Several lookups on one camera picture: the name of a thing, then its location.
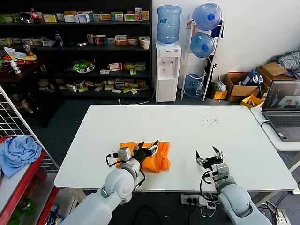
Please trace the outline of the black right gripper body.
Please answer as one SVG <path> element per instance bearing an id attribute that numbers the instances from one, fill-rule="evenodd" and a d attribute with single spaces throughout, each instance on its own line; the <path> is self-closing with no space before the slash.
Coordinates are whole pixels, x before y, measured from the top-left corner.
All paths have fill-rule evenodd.
<path id="1" fill-rule="evenodd" d="M 213 156 L 204 159 L 202 166 L 204 167 L 204 169 L 212 169 L 212 166 L 214 164 L 220 164 L 220 163 L 222 163 L 222 157 Z"/>

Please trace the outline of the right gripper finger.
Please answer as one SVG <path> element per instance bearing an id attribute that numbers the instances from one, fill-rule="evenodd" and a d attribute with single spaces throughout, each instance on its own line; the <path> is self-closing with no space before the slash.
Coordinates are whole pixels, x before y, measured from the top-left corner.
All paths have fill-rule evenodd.
<path id="1" fill-rule="evenodd" d="M 213 146 L 213 150 L 214 150 L 215 153 L 216 153 L 216 159 L 222 160 L 222 159 L 223 159 L 223 152 L 222 152 L 222 151 L 219 151 L 219 149 L 216 148 L 216 147 L 214 147 L 214 146 Z"/>
<path id="2" fill-rule="evenodd" d="M 196 162 L 200 165 L 203 165 L 203 163 L 206 162 L 206 159 L 204 159 L 203 157 L 201 157 L 198 153 L 198 151 L 196 151 Z"/>

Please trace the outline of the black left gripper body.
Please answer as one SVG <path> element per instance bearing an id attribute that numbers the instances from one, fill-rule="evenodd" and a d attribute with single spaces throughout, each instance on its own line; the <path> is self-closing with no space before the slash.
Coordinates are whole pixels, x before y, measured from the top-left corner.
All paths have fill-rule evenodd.
<path id="1" fill-rule="evenodd" d="M 141 148 L 138 150 L 134 150 L 133 158 L 137 160 L 139 163 L 143 163 L 147 157 L 151 157 L 152 152 L 146 148 Z"/>

